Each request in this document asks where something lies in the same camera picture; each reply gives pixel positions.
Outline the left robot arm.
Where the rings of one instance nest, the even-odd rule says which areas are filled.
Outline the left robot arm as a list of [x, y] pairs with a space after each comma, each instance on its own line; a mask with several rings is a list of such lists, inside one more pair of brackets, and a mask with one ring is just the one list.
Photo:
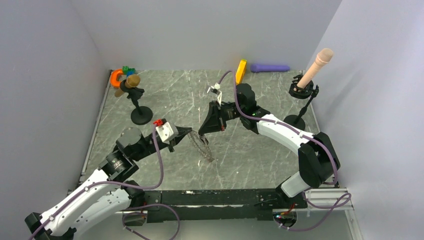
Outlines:
[[113, 151], [93, 173], [60, 203], [43, 213], [33, 212], [25, 218], [31, 240], [73, 240], [115, 212], [139, 209], [145, 203], [145, 191], [158, 188], [164, 178], [163, 162], [159, 161], [160, 177], [153, 186], [139, 186], [129, 178], [138, 171], [137, 161], [161, 154], [162, 149], [174, 151], [191, 127], [157, 122], [152, 133], [143, 136], [137, 127], [128, 127], [116, 140]]

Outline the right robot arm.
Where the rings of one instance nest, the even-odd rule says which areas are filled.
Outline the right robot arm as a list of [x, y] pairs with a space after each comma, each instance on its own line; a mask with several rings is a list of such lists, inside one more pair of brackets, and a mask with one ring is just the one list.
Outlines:
[[295, 128], [257, 105], [251, 86], [236, 86], [233, 102], [209, 103], [208, 114], [199, 128], [199, 135], [224, 131], [227, 121], [239, 118], [242, 125], [255, 134], [268, 137], [285, 146], [298, 157], [298, 172], [276, 188], [276, 203], [288, 208], [303, 191], [318, 188], [337, 174], [340, 162], [329, 136], [323, 132], [313, 134]]

